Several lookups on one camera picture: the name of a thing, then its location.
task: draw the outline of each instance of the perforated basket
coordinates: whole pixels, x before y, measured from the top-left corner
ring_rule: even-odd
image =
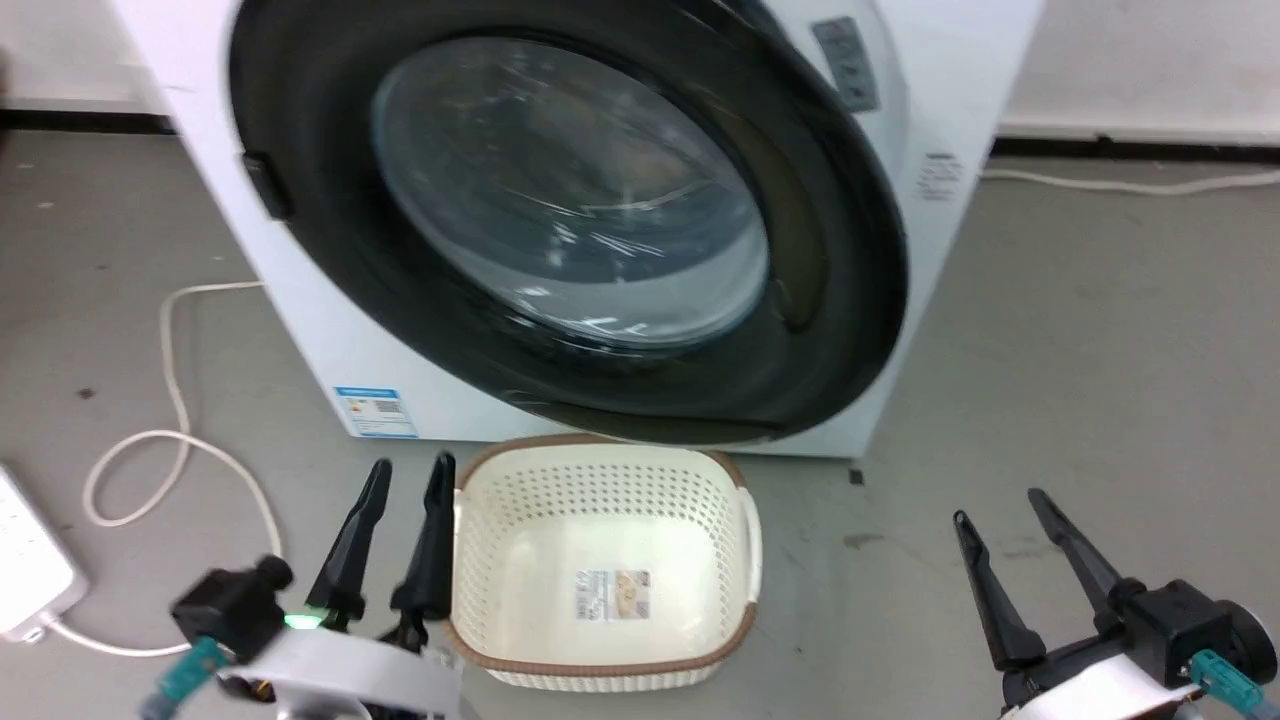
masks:
[[[709,678],[745,639],[760,521],[728,457],[556,436],[461,478],[454,647],[499,680],[630,692]]]

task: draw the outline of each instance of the white power cord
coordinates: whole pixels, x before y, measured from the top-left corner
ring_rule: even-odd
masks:
[[[1208,192],[1212,190],[1226,190],[1229,187],[1261,187],[1266,184],[1280,184],[1280,170],[1266,172],[1266,173],[1252,173],[1243,176],[1224,176],[1217,178],[1204,178],[1204,179],[1180,182],[1174,184],[1139,184],[1133,182],[1119,182],[1119,181],[1071,179],[1071,178],[1060,178],[1053,176],[1042,176],[1039,173],[1028,173],[1025,170],[1005,170],[1005,169],[983,170],[982,179],[1024,181],[1024,182],[1036,182],[1041,184],[1050,184],[1053,187],[1062,187],[1066,190],[1084,190],[1092,192],[1126,192],[1129,195],[1155,195],[1162,197],[1174,197],[1180,195],[1196,195],[1197,192]]]
[[[212,455],[214,457],[221,460],[228,468],[236,471],[237,475],[244,484],[248,486],[250,493],[253,496],[253,502],[257,503],[257,510],[262,515],[262,521],[266,524],[266,534],[271,543],[271,552],[276,556],[284,556],[284,543],[280,541],[280,529],[275,523],[275,515],[271,512],[271,505],[266,500],[266,495],[262,492],[262,486],[259,484],[253,474],[241,465],[234,457],[230,456],[225,450],[210,445],[191,434],[191,416],[187,414],[187,404],[182,400],[182,388],[178,387],[178,374],[174,368],[173,359],[173,306],[179,299],[187,295],[195,295],[197,292],[215,292],[223,290],[248,290],[253,287],[262,287],[261,282],[238,282],[238,283],[220,283],[220,284],[197,284],[192,287],[184,287],[178,292],[174,292],[160,305],[160,355],[164,365],[164,383],[169,389],[169,400],[173,401],[173,409],[178,415],[178,429],[177,430],[143,430],[141,433],[132,434],[120,442],[113,445],[110,450],[99,457],[93,468],[90,469],[88,477],[84,479],[84,491],[81,493],[81,507],[84,510],[84,515],[88,516],[90,521],[95,525],[102,528],[119,528],[122,525],[128,525],[151,512],[156,505],[173,486],[177,484],[178,478],[182,475],[183,469],[187,466],[187,457],[191,455],[192,447],[198,447],[205,452]],[[178,456],[173,461],[173,468],[169,470],[169,475],[160,483],[156,492],[142,503],[141,507],[129,512],[123,518],[106,518],[97,510],[95,496],[97,493],[97,486],[102,479],[102,470],[106,469],[108,464],[115,459],[116,455],[123,452],[125,448],[137,445],[143,439],[151,438],[173,438],[179,443]],[[186,652],[191,648],[189,644],[182,643],[172,647],[159,647],[159,648],[129,648],[129,647],[116,647],[110,643],[96,641],[93,638],[86,637],[70,628],[68,628],[59,618],[45,614],[41,616],[46,626],[59,635],[72,641],[73,643],[84,646],[90,650],[97,652],[105,652],[108,655],[118,655],[122,657],[163,657],[166,655],[178,655],[179,652]]]

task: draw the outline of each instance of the white wall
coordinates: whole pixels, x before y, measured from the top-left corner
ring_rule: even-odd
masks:
[[[0,104],[164,113],[116,28],[105,0],[0,0]],[[1048,0],[1002,131],[1280,145],[1277,44],[1280,0]]]
[[[163,111],[119,28],[105,0],[0,0],[0,106]]]
[[[1280,145],[1280,0],[1048,0],[1002,129]]]

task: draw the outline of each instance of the black baseboard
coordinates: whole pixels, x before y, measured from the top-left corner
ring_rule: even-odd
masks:
[[[59,110],[0,110],[0,129],[46,129],[124,135],[174,135],[165,115],[132,113],[69,113]],[[1165,163],[1248,163],[1280,165],[1280,147],[1261,145],[1175,145],[1093,140],[997,137],[992,158],[1088,158],[1158,160]]]
[[[3,110],[0,129],[106,132],[115,135],[174,135],[166,115],[137,113],[68,113],[61,110]]]
[[[1100,160],[1157,160],[1164,163],[1248,163],[1280,165],[1280,147],[1262,145],[1175,145],[1094,140],[997,137],[992,158],[1088,158]]]

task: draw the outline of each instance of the white washing machine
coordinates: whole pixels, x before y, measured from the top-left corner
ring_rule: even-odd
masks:
[[[115,0],[347,432],[859,457],[1042,0]]]

